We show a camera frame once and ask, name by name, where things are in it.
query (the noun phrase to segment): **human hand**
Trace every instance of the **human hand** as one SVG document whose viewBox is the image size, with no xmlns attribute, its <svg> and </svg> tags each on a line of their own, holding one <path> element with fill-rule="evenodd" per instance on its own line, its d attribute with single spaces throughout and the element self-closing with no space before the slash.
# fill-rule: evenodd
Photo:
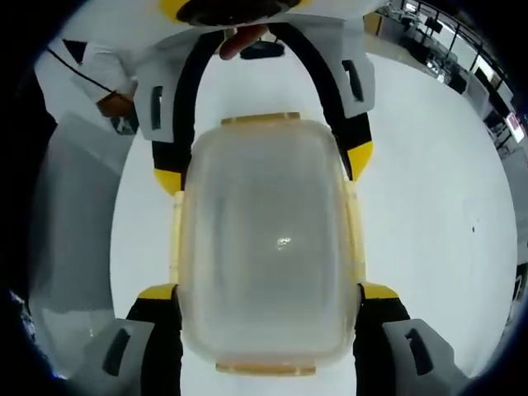
<svg viewBox="0 0 528 396">
<path fill-rule="evenodd" d="M 220 58 L 230 60 L 268 32 L 266 25 L 242 26 L 237 33 L 220 47 Z"/>
</svg>

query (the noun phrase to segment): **container lid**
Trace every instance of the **container lid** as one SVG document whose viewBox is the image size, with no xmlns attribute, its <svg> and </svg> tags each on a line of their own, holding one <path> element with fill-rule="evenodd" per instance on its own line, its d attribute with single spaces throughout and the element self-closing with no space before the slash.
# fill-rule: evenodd
<svg viewBox="0 0 528 396">
<path fill-rule="evenodd" d="M 217 362 L 309 365 L 356 316 L 342 163 L 313 121 L 224 125 L 193 148 L 181 215 L 182 335 Z"/>
</svg>

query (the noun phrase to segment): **white shirt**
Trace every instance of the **white shirt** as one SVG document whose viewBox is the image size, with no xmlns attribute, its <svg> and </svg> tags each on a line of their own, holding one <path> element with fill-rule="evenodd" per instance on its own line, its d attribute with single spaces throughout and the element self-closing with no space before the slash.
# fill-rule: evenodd
<svg viewBox="0 0 528 396">
<path fill-rule="evenodd" d="M 106 45 L 89 42 L 78 71 L 101 85 L 119 93 L 129 93 L 135 85 L 129 54 Z M 110 95 L 108 91 L 75 74 L 73 83 L 95 103 Z"/>
</svg>

